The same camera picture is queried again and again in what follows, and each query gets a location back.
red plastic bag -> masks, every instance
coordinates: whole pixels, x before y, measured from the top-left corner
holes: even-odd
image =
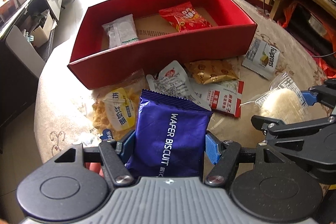
[[[179,32],[212,27],[211,24],[194,9],[190,1],[159,10],[159,14]]]

round table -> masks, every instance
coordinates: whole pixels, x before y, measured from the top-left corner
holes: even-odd
[[[280,50],[275,75],[287,72],[301,90],[320,85],[326,78],[321,68],[305,49],[281,26],[263,16],[261,10],[245,2],[234,0],[258,24],[256,36]],[[82,132],[90,132],[92,124],[86,118],[85,103],[90,98],[87,90],[67,68],[74,38],[56,47],[40,77],[35,106],[35,138],[43,162],[77,140]],[[271,81],[241,66],[243,57],[231,59],[244,81],[242,102],[266,92]],[[316,104],[309,107],[311,119],[326,117],[329,109]],[[253,104],[241,108],[241,118],[214,113],[208,129],[220,140],[233,140],[242,147],[255,147],[264,135],[255,130],[250,122],[256,114]],[[211,168],[206,162],[205,169]]]

white snack package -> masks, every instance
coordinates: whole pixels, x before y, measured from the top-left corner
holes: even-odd
[[[161,70],[156,80],[152,75],[147,75],[146,79],[152,91],[186,98],[207,110],[211,110],[204,100],[196,96],[196,93],[189,82],[187,73],[176,60],[172,61]]]
[[[109,36],[109,48],[139,41],[132,14],[106,23],[102,27]]]
[[[269,80],[277,66],[279,54],[276,47],[254,37],[242,66]]]
[[[212,109],[232,114],[240,118],[242,93],[244,82],[240,80],[230,80],[221,83],[202,85],[194,79],[189,79],[191,87],[196,95],[209,104]]]

barcode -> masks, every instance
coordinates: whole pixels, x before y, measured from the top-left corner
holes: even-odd
[[[255,37],[251,44],[251,47],[249,48],[246,54],[246,59],[253,61],[253,58],[255,57],[257,53],[260,43],[261,43],[261,40]]]

red box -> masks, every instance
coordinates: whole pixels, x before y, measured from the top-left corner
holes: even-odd
[[[190,1],[203,7],[218,26],[169,33],[101,51],[101,25],[133,14],[134,20]],[[88,89],[116,84],[143,69],[158,73],[172,60],[179,63],[224,59],[247,52],[257,24],[232,0],[107,0],[89,7],[82,18],[68,68]]]

